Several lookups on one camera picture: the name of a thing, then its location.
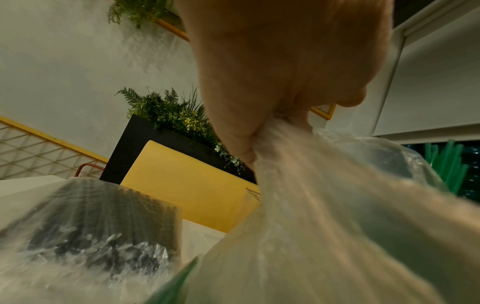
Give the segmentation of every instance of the black planter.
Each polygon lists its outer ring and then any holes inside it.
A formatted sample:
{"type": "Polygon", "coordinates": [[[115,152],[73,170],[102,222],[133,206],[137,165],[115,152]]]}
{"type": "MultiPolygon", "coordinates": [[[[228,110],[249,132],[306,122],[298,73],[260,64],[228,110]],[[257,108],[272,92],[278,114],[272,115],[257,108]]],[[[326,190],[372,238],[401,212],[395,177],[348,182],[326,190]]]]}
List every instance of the black planter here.
{"type": "Polygon", "coordinates": [[[256,183],[255,175],[250,169],[241,170],[239,175],[237,168],[221,157],[214,149],[167,129],[155,130],[151,122],[136,115],[130,118],[100,180],[120,184],[150,140],[244,180],[256,183]]]}

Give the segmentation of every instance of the green plant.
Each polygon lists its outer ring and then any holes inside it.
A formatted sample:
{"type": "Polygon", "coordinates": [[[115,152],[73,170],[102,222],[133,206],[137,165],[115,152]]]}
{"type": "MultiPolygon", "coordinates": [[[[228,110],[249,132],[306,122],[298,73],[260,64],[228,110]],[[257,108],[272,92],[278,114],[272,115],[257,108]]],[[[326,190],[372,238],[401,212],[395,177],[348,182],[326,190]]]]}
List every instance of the green plant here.
{"type": "Polygon", "coordinates": [[[139,29],[143,21],[155,23],[165,16],[170,4],[169,0],[116,0],[108,11],[108,23],[120,24],[122,16],[126,15],[139,29]]]}
{"type": "Polygon", "coordinates": [[[173,88],[165,91],[163,99],[157,92],[149,91],[147,95],[140,96],[135,90],[126,87],[117,94],[122,94],[130,105],[129,117],[143,117],[151,121],[156,129],[172,130],[214,149],[237,167],[239,174],[240,170],[245,169],[245,165],[237,157],[231,156],[216,136],[204,106],[197,101],[196,88],[192,89],[188,99],[185,94],[179,96],[173,88]]]}

